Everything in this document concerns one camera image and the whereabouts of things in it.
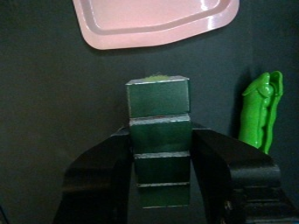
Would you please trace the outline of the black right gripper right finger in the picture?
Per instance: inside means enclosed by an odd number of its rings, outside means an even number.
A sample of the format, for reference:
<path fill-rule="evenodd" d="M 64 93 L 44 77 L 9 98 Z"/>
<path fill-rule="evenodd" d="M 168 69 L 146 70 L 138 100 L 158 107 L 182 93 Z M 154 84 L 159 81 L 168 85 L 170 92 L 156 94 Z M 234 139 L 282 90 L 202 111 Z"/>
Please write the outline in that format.
<path fill-rule="evenodd" d="M 266 153 L 195 125 L 191 162 L 208 224 L 299 224 L 280 169 Z"/>

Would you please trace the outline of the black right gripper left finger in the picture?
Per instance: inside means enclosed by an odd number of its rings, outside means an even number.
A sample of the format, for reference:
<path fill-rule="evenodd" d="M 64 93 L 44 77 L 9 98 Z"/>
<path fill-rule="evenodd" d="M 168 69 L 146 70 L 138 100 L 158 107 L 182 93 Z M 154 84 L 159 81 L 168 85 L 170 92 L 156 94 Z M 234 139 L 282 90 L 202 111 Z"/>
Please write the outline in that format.
<path fill-rule="evenodd" d="M 71 163 L 52 224 L 127 224 L 134 156 L 128 128 Z"/>

